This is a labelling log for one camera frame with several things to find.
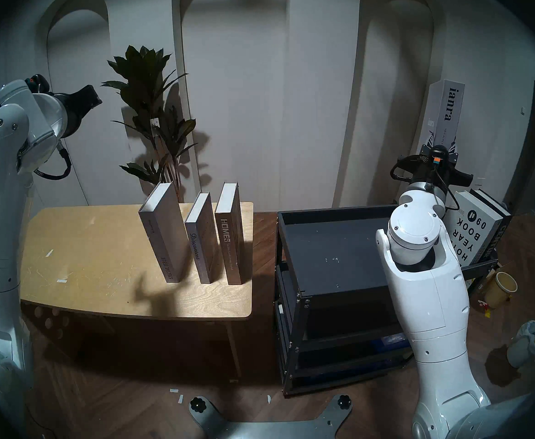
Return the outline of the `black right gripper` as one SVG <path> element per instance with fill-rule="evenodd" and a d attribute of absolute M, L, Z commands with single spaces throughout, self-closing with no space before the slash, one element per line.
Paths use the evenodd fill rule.
<path fill-rule="evenodd" d="M 420 149 L 420 156 L 426 158 L 433 158 L 433 147 L 423 144 Z M 456 145 L 456 138 L 452 141 L 449 147 L 448 160 L 441 160 L 439 164 L 432 160 L 428 163 L 420 161 L 402 161 L 402 169 L 407 173 L 411 173 L 412 177 L 410 184 L 422 182 L 430 183 L 438 187 L 443 192 L 446 192 L 450 186 L 469 187 L 473 182 L 473 175 L 464 173 L 456 169 L 458 161 L 458 150 Z"/>

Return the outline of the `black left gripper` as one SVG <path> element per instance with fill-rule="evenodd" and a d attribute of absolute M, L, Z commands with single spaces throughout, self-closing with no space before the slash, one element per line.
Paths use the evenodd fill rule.
<path fill-rule="evenodd" d="M 102 104 L 102 100 L 92 85 L 86 85 L 72 94 L 62 93 L 61 103 L 67 115 L 67 125 L 62 138 L 67 138 L 79 129 L 82 119 L 91 110 Z"/>

